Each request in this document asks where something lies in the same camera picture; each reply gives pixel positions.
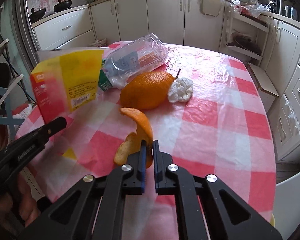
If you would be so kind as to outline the person's left hand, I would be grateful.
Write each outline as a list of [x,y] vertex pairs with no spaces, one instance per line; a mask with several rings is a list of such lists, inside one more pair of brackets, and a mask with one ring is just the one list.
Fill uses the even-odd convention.
[[[29,226],[38,216],[39,210],[36,200],[32,197],[31,188],[21,174],[18,174],[16,185],[17,188],[17,210],[19,216]],[[15,197],[9,193],[0,196],[0,214],[8,214],[14,206]]]

